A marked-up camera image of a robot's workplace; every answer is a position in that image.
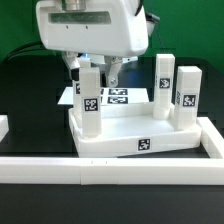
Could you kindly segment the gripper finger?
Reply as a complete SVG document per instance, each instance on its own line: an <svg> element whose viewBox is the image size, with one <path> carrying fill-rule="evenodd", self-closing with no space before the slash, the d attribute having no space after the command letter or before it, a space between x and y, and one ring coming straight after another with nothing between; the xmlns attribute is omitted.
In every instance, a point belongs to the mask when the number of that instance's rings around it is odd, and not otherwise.
<svg viewBox="0 0 224 224"><path fill-rule="evenodd" d="M78 54L71 51L62 53L63 61L69 71L69 77L73 81L79 80L80 63L78 61Z"/></svg>
<svg viewBox="0 0 224 224"><path fill-rule="evenodd" d="M116 56L105 56L105 75L106 75L106 86L117 87L118 86L118 74L123 64L122 57Z"/></svg>

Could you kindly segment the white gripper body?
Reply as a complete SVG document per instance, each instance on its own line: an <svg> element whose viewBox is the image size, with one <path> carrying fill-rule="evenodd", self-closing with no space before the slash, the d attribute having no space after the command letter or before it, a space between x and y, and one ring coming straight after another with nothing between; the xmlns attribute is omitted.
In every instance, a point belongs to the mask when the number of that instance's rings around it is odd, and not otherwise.
<svg viewBox="0 0 224 224"><path fill-rule="evenodd" d="M67 11L63 0L36 5L41 41L47 49L104 56L145 53L148 33L140 0L85 0L83 10Z"/></svg>

